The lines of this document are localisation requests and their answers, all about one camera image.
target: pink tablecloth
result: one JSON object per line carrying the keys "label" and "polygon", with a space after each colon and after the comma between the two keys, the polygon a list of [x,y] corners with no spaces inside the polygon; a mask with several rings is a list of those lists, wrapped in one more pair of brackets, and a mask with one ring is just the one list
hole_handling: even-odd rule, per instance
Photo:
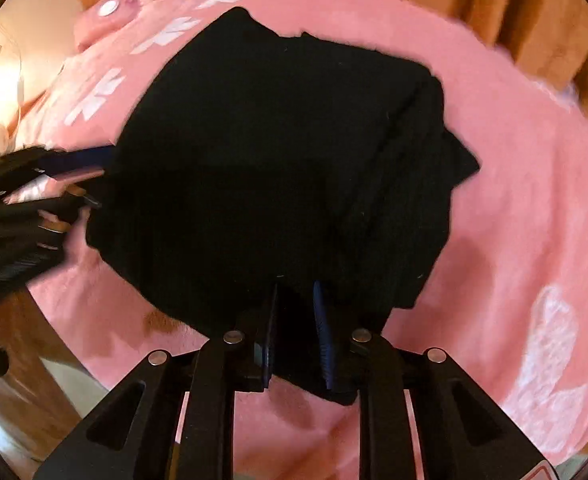
{"label": "pink tablecloth", "polygon": [[[116,141],[164,63],[232,6],[283,36],[307,31],[423,62],[443,82],[446,124],[482,170],[454,193],[450,239],[416,309],[395,311],[385,336],[412,351],[445,348],[552,462],[586,443],[588,122],[577,108],[459,23],[402,0],[140,3],[133,21],[66,62],[23,121],[19,144]],[[153,349],[178,354],[203,343],[159,316],[84,245],[82,231],[75,237],[70,264],[31,290],[98,380],[114,386]],[[239,394],[235,418],[239,472],[357,477],[354,408],[274,379],[268,393]]]}

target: black cloth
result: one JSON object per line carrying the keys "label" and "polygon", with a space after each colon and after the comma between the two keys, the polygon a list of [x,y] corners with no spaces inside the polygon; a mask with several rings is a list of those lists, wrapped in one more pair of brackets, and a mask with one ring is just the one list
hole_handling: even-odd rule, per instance
{"label": "black cloth", "polygon": [[381,330],[392,307],[413,306],[448,236],[451,190],[477,169],[426,67],[281,38],[236,7],[136,106],[87,240],[207,336],[282,283],[296,299],[279,337],[306,334],[313,359],[314,280]]}

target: silver screw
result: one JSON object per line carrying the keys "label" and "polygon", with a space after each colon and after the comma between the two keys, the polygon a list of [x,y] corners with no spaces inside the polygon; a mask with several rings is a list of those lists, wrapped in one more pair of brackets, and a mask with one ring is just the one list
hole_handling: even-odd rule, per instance
{"label": "silver screw", "polygon": [[357,328],[351,333],[351,338],[357,343],[368,343],[372,340],[372,333],[366,328]]}
{"label": "silver screw", "polygon": [[240,330],[230,330],[229,332],[225,332],[225,335],[223,336],[223,341],[228,345],[235,345],[240,343],[243,339],[245,339],[245,334]]}
{"label": "silver screw", "polygon": [[155,350],[149,354],[147,360],[152,366],[162,365],[165,361],[167,361],[167,352],[162,350]]}
{"label": "silver screw", "polygon": [[430,348],[427,351],[427,358],[433,363],[443,363],[447,359],[447,354],[443,349]]}

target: pink bedsheet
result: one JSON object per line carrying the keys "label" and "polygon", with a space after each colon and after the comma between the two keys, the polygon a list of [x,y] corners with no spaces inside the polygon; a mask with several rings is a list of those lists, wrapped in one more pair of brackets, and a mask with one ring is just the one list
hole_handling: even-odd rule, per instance
{"label": "pink bedsheet", "polygon": [[[384,335],[446,349],[554,463],[588,440],[588,121],[459,23],[402,0],[141,0],[138,16],[69,59],[18,144],[114,142],[162,65],[232,6],[283,36],[309,33],[429,66],[445,121],[482,162],[456,189],[450,239],[411,311]],[[189,124],[185,134],[189,133]],[[149,132],[154,142],[154,132]],[[88,370],[114,386],[149,351],[203,337],[159,315],[84,244],[30,287]],[[260,479],[357,478],[355,408],[274,378],[238,394],[235,466]]]}

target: black fabric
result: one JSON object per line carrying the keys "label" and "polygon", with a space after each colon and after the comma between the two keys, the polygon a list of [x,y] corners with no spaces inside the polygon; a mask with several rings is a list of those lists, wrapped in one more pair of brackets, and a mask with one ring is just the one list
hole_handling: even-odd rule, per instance
{"label": "black fabric", "polygon": [[[443,124],[427,68],[308,34],[280,38],[236,7],[136,106],[87,240],[207,336],[279,281],[297,298],[282,340],[303,331],[313,360],[314,280],[381,330],[392,307],[413,306],[448,236],[451,190],[477,169]],[[301,322],[310,314],[311,326]],[[304,364],[292,367],[279,373],[305,382]]]}

